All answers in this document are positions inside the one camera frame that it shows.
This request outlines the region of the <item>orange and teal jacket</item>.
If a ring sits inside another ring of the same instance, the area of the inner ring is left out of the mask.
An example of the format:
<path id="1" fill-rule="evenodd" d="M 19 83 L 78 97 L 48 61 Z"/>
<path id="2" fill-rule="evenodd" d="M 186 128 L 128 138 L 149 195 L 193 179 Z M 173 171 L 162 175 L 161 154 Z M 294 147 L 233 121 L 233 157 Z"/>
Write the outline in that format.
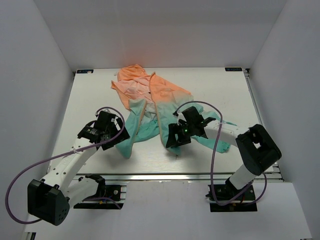
<path id="1" fill-rule="evenodd" d="M 194 97 L 186 89 L 156 75 L 148 74 L 138 64 L 121 68 L 117 81 L 112 81 L 114 89 L 124 107 L 130 111 L 125 127 L 130 138 L 115 147 L 124 158 L 130 158 L 133 145 L 159 136 L 162 145 L 169 137 L 169 125 L 177 123 L 174 112 L 182 112 L 188 107 L 195 107 L 204 118 L 217 120 L 220 116 L 215 111 L 205 111 L 203 106 L 194 103 Z"/>

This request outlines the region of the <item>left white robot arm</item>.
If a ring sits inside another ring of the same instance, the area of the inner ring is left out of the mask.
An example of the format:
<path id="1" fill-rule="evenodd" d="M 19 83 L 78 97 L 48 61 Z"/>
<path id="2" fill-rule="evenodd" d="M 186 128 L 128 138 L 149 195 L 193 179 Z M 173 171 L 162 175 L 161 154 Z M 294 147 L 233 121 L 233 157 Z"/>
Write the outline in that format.
<path id="1" fill-rule="evenodd" d="M 87 174 L 72 181 L 79 170 L 99 149 L 108 150 L 130 138 L 124 118 L 101 110 L 96 119 L 87 123 L 77 134 L 70 153 L 40 180 L 27 186 L 28 213 L 50 223 L 60 225 L 70 208 L 82 201 L 112 201 L 106 180 L 98 174 Z"/>

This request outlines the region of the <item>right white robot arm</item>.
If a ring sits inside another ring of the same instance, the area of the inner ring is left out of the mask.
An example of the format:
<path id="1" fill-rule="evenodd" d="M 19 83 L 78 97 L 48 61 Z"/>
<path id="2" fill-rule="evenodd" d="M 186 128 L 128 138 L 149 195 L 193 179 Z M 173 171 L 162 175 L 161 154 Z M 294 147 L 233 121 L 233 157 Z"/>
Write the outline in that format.
<path id="1" fill-rule="evenodd" d="M 280 149 L 261 124 L 243 128 L 224 123 L 220 118 L 204 117 L 194 106 L 182 112 L 175 111 L 173 115 L 177 120 L 168 125 L 166 148 L 187 145 L 193 137 L 214 140 L 214 151 L 219 140 L 238 148 L 242 165 L 225 181 L 225 193 L 232 200 L 242 196 L 256 177 L 282 157 Z"/>

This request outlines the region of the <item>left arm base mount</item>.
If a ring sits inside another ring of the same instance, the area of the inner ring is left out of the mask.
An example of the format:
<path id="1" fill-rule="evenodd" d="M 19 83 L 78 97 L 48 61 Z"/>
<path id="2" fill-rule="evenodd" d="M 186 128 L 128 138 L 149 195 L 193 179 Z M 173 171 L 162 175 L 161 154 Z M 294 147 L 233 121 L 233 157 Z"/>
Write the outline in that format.
<path id="1" fill-rule="evenodd" d="M 87 210 L 121 210 L 126 199 L 126 185 L 107 183 L 97 174 L 88 174 L 80 177 L 77 183 L 86 184 L 80 190 L 86 190 L 84 198 L 76 203 L 74 209 Z"/>

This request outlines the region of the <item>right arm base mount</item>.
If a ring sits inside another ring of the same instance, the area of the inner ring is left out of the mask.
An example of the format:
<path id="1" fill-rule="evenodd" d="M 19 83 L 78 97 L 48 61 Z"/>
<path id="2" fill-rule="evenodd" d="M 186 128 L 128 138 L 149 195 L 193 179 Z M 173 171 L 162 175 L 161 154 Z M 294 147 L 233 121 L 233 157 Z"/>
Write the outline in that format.
<path id="1" fill-rule="evenodd" d="M 237 194 L 240 190 L 232 190 L 226 184 L 215 184 L 214 192 L 219 202 L 227 202 Z M 209 201 L 210 211 L 212 213 L 240 213 L 240 212 L 257 212 L 258 207 L 254 202 L 256 195 L 253 186 L 251 185 L 246 192 L 243 192 L 235 200 L 228 203 L 227 205 L 220 206 L 216 203 L 212 194 L 212 186 L 208 185 L 208 193 L 205 195 Z"/>

